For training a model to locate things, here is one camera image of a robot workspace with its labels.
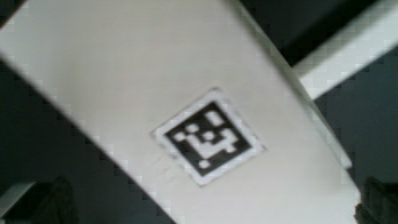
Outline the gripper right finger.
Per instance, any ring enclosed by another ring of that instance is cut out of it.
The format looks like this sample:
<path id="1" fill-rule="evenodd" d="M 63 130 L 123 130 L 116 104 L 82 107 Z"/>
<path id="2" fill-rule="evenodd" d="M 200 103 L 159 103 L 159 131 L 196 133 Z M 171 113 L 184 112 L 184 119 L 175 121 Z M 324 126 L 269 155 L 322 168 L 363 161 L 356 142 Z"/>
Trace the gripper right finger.
<path id="1" fill-rule="evenodd" d="M 398 224 L 398 182 L 367 179 L 356 221 L 358 224 Z"/>

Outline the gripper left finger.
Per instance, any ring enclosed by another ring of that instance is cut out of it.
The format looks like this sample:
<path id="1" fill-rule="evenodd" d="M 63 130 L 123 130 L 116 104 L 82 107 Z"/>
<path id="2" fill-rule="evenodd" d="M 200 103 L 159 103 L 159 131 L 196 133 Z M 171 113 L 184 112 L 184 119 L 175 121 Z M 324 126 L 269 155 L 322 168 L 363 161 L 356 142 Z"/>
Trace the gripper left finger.
<path id="1" fill-rule="evenodd" d="M 73 186 L 52 182 L 15 183 L 0 193 L 0 224 L 81 224 Z"/>

